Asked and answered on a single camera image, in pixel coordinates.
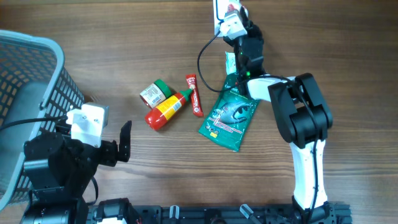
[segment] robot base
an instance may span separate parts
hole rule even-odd
[[[239,207],[179,207],[178,219],[170,218],[170,207],[133,206],[141,216],[141,222],[135,224],[253,224],[240,211]],[[96,209],[90,209],[86,224],[101,223],[95,220]],[[251,207],[254,217],[262,224],[291,224],[292,204]],[[330,203],[330,216],[316,224],[352,223],[349,205]]]

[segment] cable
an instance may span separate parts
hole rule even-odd
[[[315,120],[315,117],[314,117],[314,115],[313,115],[313,113],[312,113],[312,110],[311,110],[311,108],[309,107],[307,101],[304,99],[302,92],[297,88],[295,82],[293,82],[292,80],[290,80],[290,79],[288,79],[288,78],[280,77],[280,76],[277,76],[277,75],[267,75],[267,76],[261,76],[261,77],[252,77],[252,78],[248,78],[248,79],[243,80],[243,81],[240,81],[240,82],[238,82],[237,84],[235,84],[234,86],[231,86],[231,87],[229,87],[229,88],[227,88],[227,89],[224,89],[224,90],[215,90],[215,89],[213,89],[212,87],[210,87],[210,86],[207,84],[207,82],[205,81],[205,79],[203,78],[202,74],[201,74],[199,61],[200,61],[200,57],[201,57],[202,53],[203,53],[203,52],[205,51],[205,49],[217,38],[217,36],[218,36],[218,34],[220,34],[220,32],[221,32],[221,31],[219,30],[219,31],[217,32],[217,34],[214,35],[213,38],[211,38],[211,39],[209,40],[209,42],[202,48],[202,50],[200,51],[200,53],[199,53],[199,55],[198,55],[198,60],[197,60],[197,66],[198,66],[198,73],[199,73],[199,76],[200,76],[200,78],[201,78],[203,84],[205,84],[205,86],[206,86],[209,90],[214,91],[214,92],[216,92],[216,93],[222,93],[222,92],[225,92],[225,91],[230,91],[231,89],[237,87],[238,85],[241,85],[241,84],[246,83],[246,82],[248,82],[248,81],[250,81],[250,80],[253,80],[253,79],[257,79],[257,78],[279,78],[279,79],[281,79],[281,80],[287,81],[287,83],[288,83],[289,85],[292,86],[293,91],[296,93],[296,95],[298,96],[299,100],[304,104],[305,109],[308,111],[308,115],[310,116],[310,118],[311,118],[311,120],[312,120],[312,123],[313,123],[313,125],[314,125],[314,128],[315,128],[315,140],[314,140],[313,149],[312,149],[313,168],[314,168],[314,174],[315,174],[315,186],[314,186],[313,202],[312,202],[312,206],[311,206],[311,208],[310,208],[310,211],[309,211],[309,213],[308,213],[308,218],[307,218],[307,223],[308,223],[308,222],[310,221],[311,217],[312,217],[313,210],[314,210],[314,208],[315,208],[315,204],[316,204],[317,197],[318,197],[318,164],[317,164],[317,142],[318,142],[318,140],[319,140],[319,126],[318,126],[318,123],[317,123],[317,121]]]
[[[87,205],[88,205],[88,206],[90,206],[90,205],[95,205],[95,203],[97,202],[97,199],[98,199],[98,183],[97,183],[97,180],[96,180],[94,177],[92,177],[92,178],[91,178],[91,181],[92,181],[93,184],[94,184],[94,189],[95,189],[95,200],[92,201],[92,202],[87,202]]]
[[[40,121],[58,121],[58,120],[67,119],[67,118],[68,117],[66,115],[63,115],[63,116],[58,116],[58,117],[53,117],[53,118],[23,119],[23,120],[13,121],[13,122],[4,124],[3,126],[0,127],[0,131],[4,130],[6,128],[10,128],[10,127],[15,126],[15,125],[19,125],[19,124],[34,123],[34,122],[40,122]]]

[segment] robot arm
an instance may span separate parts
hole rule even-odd
[[[108,107],[87,103],[67,116],[56,125],[57,132],[43,133],[24,144],[24,170],[38,200],[30,203],[23,224],[86,223],[88,206],[95,201],[86,203],[82,196],[90,180],[96,183],[93,176],[98,165],[114,167],[117,161],[130,158],[131,121],[121,128],[118,145],[101,140]],[[124,198],[101,202],[94,218],[96,222],[116,218],[135,223],[139,216]]]
[[[309,222],[327,217],[329,208],[323,186],[322,155],[327,129],[331,127],[333,118],[315,79],[309,73],[289,77],[289,83],[287,80],[267,77],[269,74],[262,67],[262,33],[258,26],[248,19],[243,7],[240,10],[234,8],[225,14],[220,31],[224,41],[234,48],[238,82],[243,83],[238,86],[240,94],[272,103],[279,132],[290,145],[295,170],[295,190],[292,199],[294,207],[300,213],[298,216],[305,222],[308,217],[311,217]],[[292,85],[301,93],[294,91]],[[317,127],[308,110],[304,106],[299,107],[301,97],[298,94],[308,102]],[[312,152],[315,141],[317,144],[314,161]],[[314,200],[315,206],[310,212]]]

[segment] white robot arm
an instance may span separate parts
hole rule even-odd
[[[289,78],[267,74],[262,67],[264,39],[247,10],[231,6],[223,18],[220,33],[234,49],[240,94],[272,103],[279,132],[292,150],[296,180],[292,200],[298,216],[304,223],[327,217],[322,155],[333,118],[315,79],[309,73]]]

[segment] red tube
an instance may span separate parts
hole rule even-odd
[[[203,110],[200,106],[200,99],[199,99],[199,92],[198,92],[198,84],[197,84],[197,76],[195,74],[186,75],[185,78],[187,79],[188,88],[191,85],[194,85],[195,88],[191,94],[191,102],[192,102],[192,111],[195,116],[202,117]]]
[[[153,130],[159,130],[187,102],[186,97],[181,93],[176,93],[163,101],[145,116],[146,123]]]

